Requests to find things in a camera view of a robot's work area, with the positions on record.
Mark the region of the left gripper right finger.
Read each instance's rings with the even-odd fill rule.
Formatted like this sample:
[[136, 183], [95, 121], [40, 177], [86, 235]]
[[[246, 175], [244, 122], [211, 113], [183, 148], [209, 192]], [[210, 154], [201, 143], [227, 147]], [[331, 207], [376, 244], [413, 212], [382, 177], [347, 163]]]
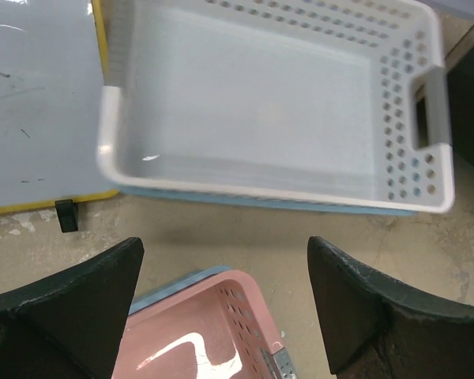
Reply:
[[429, 294], [311, 237], [307, 264], [331, 374], [474, 378], [474, 306]]

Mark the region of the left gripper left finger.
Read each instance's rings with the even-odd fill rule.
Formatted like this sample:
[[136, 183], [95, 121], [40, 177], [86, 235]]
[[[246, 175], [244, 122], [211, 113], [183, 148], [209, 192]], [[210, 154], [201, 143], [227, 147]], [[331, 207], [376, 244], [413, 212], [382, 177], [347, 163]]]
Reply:
[[144, 256], [127, 238], [0, 294], [0, 378], [109, 378]]

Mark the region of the white perforated basket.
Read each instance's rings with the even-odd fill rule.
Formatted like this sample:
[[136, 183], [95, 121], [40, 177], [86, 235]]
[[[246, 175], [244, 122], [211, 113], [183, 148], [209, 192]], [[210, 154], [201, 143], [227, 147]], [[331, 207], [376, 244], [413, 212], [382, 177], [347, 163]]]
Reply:
[[106, 1], [96, 161], [125, 189], [448, 212], [440, 20], [417, 1]]

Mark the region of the large black plastic bin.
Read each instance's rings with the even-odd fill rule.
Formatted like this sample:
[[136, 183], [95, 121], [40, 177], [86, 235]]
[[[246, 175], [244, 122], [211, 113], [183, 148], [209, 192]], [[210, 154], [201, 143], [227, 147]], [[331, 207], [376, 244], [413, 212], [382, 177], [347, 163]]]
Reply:
[[474, 167], [474, 25], [446, 63], [454, 151]]

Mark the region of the black whiteboard clip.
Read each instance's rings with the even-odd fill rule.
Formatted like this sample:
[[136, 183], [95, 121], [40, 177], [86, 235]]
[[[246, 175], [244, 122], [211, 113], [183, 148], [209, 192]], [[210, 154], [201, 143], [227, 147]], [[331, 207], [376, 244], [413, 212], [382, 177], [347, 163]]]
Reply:
[[71, 233], [79, 230], [78, 204], [72, 199], [56, 201], [55, 211], [62, 233]]

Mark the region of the blue basket under pink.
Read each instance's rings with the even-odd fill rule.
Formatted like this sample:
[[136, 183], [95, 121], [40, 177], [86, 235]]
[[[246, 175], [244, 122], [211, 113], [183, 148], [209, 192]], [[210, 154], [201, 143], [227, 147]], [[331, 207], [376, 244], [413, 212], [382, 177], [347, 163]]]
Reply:
[[222, 272], [229, 271], [231, 268], [226, 265], [217, 265], [212, 266], [211, 268], [207, 268], [204, 270], [196, 270], [187, 273], [184, 276], [180, 276], [179, 278], [164, 284], [157, 289], [151, 290], [143, 295], [136, 297], [130, 305], [128, 315], [131, 316], [144, 308], [147, 308], [157, 302], [160, 302], [172, 295], [177, 294], [184, 289], [191, 287], [202, 280], [205, 280], [211, 276], [220, 274]]

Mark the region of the pink perforated basket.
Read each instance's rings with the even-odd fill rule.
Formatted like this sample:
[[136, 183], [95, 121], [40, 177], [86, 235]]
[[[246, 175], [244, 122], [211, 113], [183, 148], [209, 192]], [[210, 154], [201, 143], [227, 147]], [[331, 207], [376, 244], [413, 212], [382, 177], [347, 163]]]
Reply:
[[114, 378], [295, 378], [247, 273], [230, 269], [129, 316]]

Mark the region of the small whiteboard yellow frame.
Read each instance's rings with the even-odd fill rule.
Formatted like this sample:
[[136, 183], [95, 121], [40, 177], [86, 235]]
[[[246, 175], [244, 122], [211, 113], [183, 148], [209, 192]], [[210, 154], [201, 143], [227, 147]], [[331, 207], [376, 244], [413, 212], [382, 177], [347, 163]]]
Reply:
[[0, 1], [0, 214], [115, 190], [96, 166], [108, 1]]

